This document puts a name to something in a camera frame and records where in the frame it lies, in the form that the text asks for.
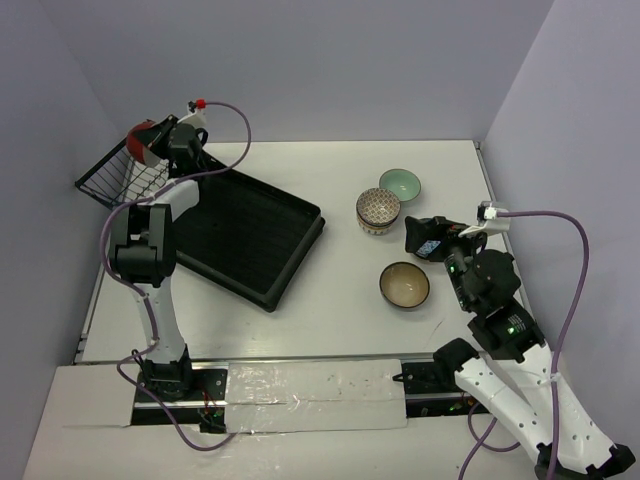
black wire basket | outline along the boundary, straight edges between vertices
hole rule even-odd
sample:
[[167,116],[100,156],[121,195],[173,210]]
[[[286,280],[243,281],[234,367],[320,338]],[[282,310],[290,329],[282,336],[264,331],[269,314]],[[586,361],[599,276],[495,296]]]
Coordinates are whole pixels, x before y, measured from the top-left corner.
[[[208,168],[225,165],[216,159]],[[169,178],[169,162],[135,161],[122,140],[76,187],[113,209],[148,196]],[[236,170],[199,180],[200,201],[173,224],[178,263],[268,312],[322,233],[320,209]]]
[[160,189],[169,176],[169,163],[148,167],[136,162],[126,139],[113,147],[76,183],[76,188],[109,209]]

bowl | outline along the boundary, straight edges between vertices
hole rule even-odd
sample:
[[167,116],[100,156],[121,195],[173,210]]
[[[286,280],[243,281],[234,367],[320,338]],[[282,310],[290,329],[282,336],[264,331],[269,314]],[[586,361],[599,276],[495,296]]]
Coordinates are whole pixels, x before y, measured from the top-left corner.
[[430,291],[427,275],[413,263],[392,263],[380,275],[380,292],[396,307],[417,307],[427,299]]
[[360,227],[372,235],[386,233],[400,214],[400,199],[390,190],[370,188],[356,202]]
[[394,168],[382,174],[380,188],[392,191],[401,202],[413,200],[422,190],[420,179],[409,170]]

black plastic tray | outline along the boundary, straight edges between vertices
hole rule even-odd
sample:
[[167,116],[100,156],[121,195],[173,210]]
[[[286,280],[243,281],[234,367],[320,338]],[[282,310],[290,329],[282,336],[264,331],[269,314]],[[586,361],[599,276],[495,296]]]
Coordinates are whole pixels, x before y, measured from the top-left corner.
[[315,205],[232,170],[203,179],[174,223],[178,262],[273,312],[324,223]]

white wall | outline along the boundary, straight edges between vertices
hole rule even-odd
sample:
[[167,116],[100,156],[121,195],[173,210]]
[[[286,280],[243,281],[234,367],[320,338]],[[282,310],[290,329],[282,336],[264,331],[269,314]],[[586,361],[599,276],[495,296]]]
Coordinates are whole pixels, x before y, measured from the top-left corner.
[[[583,300],[566,342],[580,398],[640,454],[640,3],[556,0],[484,148],[511,209],[577,216],[591,239]],[[511,239],[538,320],[555,337],[580,267],[561,220],[518,219]],[[636,466],[626,478],[638,478]]]
[[0,64],[0,476],[15,480],[98,266],[106,209],[73,182],[117,136],[35,0],[0,2]]
[[484,138],[551,3],[42,0],[120,130],[204,96],[257,140]]

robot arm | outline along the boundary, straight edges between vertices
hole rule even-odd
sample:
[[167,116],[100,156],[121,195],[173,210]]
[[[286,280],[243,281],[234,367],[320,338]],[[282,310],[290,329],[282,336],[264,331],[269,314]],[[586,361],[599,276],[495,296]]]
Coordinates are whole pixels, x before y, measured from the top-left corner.
[[[168,182],[176,182],[176,177],[207,167],[210,157],[202,150],[207,136],[204,123],[204,113],[197,108],[181,120],[170,115],[160,123],[145,122],[129,132],[127,147],[135,160],[145,165],[167,159]],[[192,387],[189,350],[180,334],[171,297],[171,275],[177,256],[173,222],[198,201],[198,183],[180,181],[151,202],[123,209],[111,232],[109,264],[148,296],[153,309],[158,344],[139,361],[147,387],[166,400],[180,398]],[[154,335],[149,314],[143,297],[133,290],[132,294],[150,345]]]
[[476,316],[474,338],[524,395],[523,400],[462,339],[442,347],[434,361],[450,383],[477,398],[523,445],[545,478],[553,434],[551,382],[560,395],[557,479],[601,479],[628,469],[631,451],[612,442],[591,420],[567,382],[551,378],[551,350],[531,315],[513,298],[520,279],[513,257],[485,250],[487,236],[508,230],[501,206],[483,202],[479,225],[469,227],[444,217],[407,217],[405,249],[444,263],[460,307]]

